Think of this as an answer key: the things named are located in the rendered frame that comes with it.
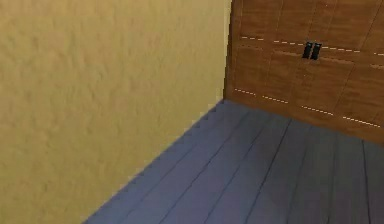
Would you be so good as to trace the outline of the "brown wooden cupboard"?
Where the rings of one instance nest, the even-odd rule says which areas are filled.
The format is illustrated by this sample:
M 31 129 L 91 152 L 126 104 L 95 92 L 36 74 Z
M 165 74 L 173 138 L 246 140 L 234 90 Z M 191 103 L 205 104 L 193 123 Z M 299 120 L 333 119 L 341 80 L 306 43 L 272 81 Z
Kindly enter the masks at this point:
M 224 96 L 384 145 L 384 0 L 232 0 Z

